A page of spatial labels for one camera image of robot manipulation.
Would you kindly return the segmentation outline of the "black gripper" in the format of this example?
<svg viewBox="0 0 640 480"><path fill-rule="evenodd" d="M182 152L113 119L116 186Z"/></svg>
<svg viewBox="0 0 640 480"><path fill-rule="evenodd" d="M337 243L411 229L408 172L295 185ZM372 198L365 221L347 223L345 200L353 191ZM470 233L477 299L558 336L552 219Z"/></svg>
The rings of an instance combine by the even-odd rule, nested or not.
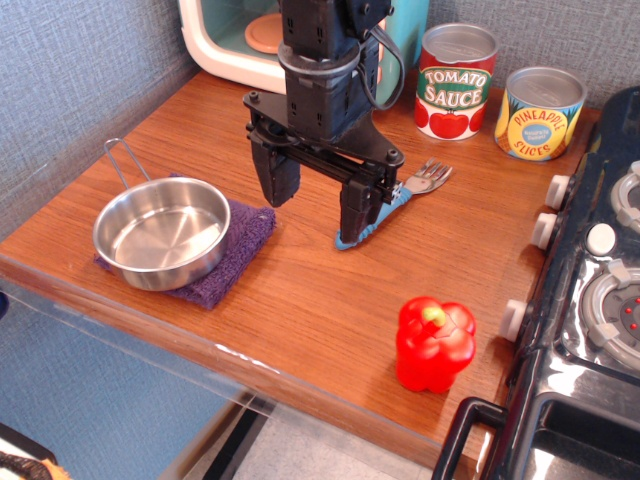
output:
<svg viewBox="0 0 640 480"><path fill-rule="evenodd" d="M283 94L252 91L243 102L256 174L266 201L280 207L307 166L341 183L340 240L354 244L399 190L404 156L375 127L379 38L355 42L335 59L311 59L280 45Z"/></svg>

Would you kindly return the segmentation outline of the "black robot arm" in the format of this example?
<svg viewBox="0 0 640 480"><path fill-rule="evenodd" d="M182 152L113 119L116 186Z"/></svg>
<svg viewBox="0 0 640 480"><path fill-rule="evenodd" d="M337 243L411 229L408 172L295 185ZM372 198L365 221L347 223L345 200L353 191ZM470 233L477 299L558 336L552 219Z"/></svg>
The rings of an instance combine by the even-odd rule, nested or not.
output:
<svg viewBox="0 0 640 480"><path fill-rule="evenodd" d="M300 186L303 166L342 185L339 239L362 241L400 194L404 154L376 128L379 49L397 46L380 23L388 1L283 1L278 61L285 93L252 91L244 99L252 157L265 199L279 207Z"/></svg>

